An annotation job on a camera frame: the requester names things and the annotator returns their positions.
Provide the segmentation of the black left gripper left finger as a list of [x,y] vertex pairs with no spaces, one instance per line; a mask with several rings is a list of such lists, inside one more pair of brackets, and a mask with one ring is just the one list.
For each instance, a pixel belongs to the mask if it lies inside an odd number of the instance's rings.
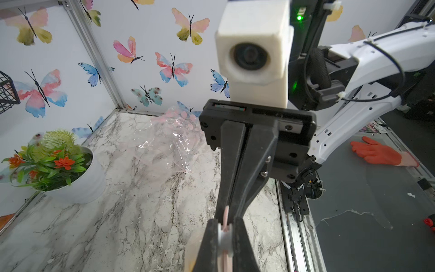
[[193,272],[218,272],[218,226],[217,219],[207,222]]

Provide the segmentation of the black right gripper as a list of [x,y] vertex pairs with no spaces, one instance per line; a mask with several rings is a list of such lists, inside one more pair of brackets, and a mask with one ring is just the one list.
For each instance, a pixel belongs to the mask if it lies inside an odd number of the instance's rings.
[[199,117],[207,144],[221,149],[215,219],[242,218],[267,179],[295,180],[307,159],[316,116],[306,111],[210,99]]

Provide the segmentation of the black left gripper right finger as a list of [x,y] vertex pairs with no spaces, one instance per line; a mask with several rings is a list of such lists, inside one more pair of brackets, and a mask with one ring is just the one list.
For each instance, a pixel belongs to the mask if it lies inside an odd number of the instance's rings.
[[260,272],[242,218],[234,219],[232,247],[234,272]]

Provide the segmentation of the clear zip-top bag with pears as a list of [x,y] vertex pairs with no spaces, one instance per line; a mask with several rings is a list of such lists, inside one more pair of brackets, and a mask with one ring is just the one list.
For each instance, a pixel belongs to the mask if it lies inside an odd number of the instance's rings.
[[146,166],[157,165],[173,172],[191,172],[205,141],[200,114],[177,106],[151,118],[129,140],[134,147],[134,156]]

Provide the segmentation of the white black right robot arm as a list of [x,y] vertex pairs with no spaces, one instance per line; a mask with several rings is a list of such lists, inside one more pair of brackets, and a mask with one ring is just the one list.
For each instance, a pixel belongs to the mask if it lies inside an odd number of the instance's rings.
[[435,25],[410,22],[347,44],[319,46],[338,1],[229,1],[216,31],[228,101],[199,121],[222,151],[215,217],[244,216],[270,178],[293,210],[322,195],[317,170],[369,121],[421,98],[412,84],[435,66]]

